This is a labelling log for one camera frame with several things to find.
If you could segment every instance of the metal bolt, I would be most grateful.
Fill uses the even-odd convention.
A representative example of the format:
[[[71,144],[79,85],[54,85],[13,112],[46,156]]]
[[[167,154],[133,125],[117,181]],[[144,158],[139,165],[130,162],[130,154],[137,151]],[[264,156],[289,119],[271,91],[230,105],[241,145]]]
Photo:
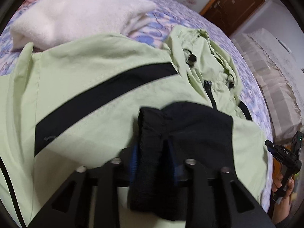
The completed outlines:
[[[87,170],[87,168],[85,166],[79,166],[76,171],[78,173],[84,173]]]
[[[224,166],[222,169],[221,169],[222,173],[229,173],[230,172],[230,169],[229,167],[226,167]]]
[[[121,163],[121,159],[120,158],[114,158],[111,160],[112,164],[120,164]]]
[[[194,165],[196,163],[196,160],[195,159],[186,159],[185,163],[189,164],[189,165]]]

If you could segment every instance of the hand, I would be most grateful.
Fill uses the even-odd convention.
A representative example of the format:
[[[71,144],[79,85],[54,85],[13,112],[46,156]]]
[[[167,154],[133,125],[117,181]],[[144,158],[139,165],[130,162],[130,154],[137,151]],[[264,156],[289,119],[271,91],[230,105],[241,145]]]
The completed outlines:
[[[278,188],[282,186],[283,175],[279,173],[275,179],[273,179],[272,191],[275,193]],[[273,211],[272,222],[278,224],[287,218],[290,212],[290,195],[293,191],[295,184],[294,180],[290,179],[287,183],[288,189],[286,190],[286,195],[282,198],[281,203],[275,204],[275,209]]]

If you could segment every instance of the white blanket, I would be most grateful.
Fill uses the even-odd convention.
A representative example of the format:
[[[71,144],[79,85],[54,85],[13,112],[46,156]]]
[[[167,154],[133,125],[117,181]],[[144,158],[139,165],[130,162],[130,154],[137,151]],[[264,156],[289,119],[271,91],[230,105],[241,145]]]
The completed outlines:
[[[13,48],[28,42],[42,50],[99,33],[128,35],[147,25],[147,0],[40,0],[12,25]]]

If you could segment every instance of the black zipper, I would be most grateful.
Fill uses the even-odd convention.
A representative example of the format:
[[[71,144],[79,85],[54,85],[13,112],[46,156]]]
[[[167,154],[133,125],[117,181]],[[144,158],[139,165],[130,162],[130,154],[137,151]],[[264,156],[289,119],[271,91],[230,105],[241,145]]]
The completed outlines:
[[[208,97],[211,101],[212,107],[214,109],[216,109],[216,102],[215,102],[214,97],[212,95],[211,84],[212,84],[211,81],[204,81],[204,89],[205,89],[205,91],[206,91],[206,93],[207,93],[207,95],[208,95]]]

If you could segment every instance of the brown wooden door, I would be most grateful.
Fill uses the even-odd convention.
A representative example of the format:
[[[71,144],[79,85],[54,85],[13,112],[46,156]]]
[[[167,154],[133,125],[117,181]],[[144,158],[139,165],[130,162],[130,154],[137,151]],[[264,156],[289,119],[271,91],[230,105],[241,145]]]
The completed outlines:
[[[203,15],[230,36],[265,0],[217,0]]]

